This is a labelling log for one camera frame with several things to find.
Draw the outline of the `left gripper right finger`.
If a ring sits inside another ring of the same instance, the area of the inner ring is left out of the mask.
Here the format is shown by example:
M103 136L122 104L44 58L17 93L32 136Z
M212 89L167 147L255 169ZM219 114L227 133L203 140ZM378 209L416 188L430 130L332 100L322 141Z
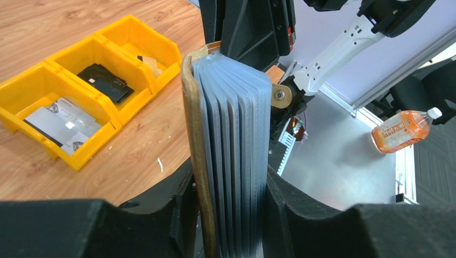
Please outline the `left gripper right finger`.
M265 257L455 257L455 210L357 204L338 211L268 169Z

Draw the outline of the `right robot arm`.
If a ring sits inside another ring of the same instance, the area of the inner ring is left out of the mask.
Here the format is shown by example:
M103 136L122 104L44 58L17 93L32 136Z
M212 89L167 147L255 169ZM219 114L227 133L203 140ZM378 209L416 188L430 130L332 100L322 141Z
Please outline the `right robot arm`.
M199 1L206 43L219 41L220 52L267 71L295 43L293 1ZM362 1L342 34L311 63L288 76L291 103L273 108L270 141L279 140L285 123L304 111L319 88L349 60L385 37L394 38L415 25L433 1Z

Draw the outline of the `brown leather card holder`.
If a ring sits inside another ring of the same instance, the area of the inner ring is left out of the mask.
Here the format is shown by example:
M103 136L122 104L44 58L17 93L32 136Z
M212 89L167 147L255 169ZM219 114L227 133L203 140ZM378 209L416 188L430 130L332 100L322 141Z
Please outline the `brown leather card holder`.
M291 90L223 55L220 42L181 67L191 162L207 257L262 257L270 111Z

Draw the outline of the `yellow bin with gold cards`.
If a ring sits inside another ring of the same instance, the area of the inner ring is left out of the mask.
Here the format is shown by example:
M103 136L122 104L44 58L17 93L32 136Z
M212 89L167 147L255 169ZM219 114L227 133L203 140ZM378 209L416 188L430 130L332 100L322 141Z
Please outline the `yellow bin with gold cards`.
M152 80L151 90L154 93L160 92L180 73L182 56L177 44L133 15L127 15L103 27L95 35L108 41L133 61L142 62L137 59L137 55L156 58L162 70L158 77L142 62L146 76Z

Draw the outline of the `silver cards stack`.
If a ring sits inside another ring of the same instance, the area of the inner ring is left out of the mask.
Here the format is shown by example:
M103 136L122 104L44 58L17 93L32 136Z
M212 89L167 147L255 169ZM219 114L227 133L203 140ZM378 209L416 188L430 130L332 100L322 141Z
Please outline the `silver cards stack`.
M102 126L95 118L65 98L40 107L24 119L68 155L75 152Z

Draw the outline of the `yellow bin with silver cards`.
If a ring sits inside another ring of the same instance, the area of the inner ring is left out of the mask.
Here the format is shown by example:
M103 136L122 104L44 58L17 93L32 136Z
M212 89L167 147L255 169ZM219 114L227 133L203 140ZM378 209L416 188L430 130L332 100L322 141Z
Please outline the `yellow bin with silver cards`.
M45 62L1 83L1 122L76 171L123 127L100 95Z

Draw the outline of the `orange drink bottle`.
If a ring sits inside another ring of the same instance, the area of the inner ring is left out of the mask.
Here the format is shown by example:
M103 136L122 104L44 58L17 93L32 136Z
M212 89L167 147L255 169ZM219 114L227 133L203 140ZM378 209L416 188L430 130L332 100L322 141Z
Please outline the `orange drink bottle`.
M394 153L424 140L430 133L432 122L442 116L433 107L427 111L405 110L373 128L371 139L381 153Z

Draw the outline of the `yellow bin with black cards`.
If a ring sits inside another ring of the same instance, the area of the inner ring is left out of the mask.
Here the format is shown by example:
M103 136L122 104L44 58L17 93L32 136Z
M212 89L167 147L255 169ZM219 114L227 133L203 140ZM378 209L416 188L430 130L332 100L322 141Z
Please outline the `yellow bin with black cards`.
M46 62L99 97L122 125L158 93L144 63L97 36L86 37Z

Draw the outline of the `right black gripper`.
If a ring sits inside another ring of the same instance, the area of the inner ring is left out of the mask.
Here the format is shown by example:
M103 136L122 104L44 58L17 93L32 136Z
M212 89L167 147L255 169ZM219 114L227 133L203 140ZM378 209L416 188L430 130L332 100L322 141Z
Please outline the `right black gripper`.
M270 1L207 0L199 1L199 8L205 43L219 41L219 51L231 59L267 71L279 55L293 50L293 0L272 0L271 6Z

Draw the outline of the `black cards stack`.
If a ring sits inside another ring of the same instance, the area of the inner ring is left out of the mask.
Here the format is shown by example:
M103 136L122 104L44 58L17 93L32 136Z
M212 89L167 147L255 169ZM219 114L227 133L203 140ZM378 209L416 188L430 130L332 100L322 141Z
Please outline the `black cards stack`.
M134 93L124 79L98 63L84 68L77 76L106 95L114 104L121 104Z

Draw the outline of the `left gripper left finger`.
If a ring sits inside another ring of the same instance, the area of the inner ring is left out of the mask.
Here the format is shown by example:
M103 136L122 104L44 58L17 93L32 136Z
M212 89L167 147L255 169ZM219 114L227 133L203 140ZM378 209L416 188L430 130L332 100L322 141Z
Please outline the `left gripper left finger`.
M1 257L192 257L197 199L190 160L140 195L1 202Z

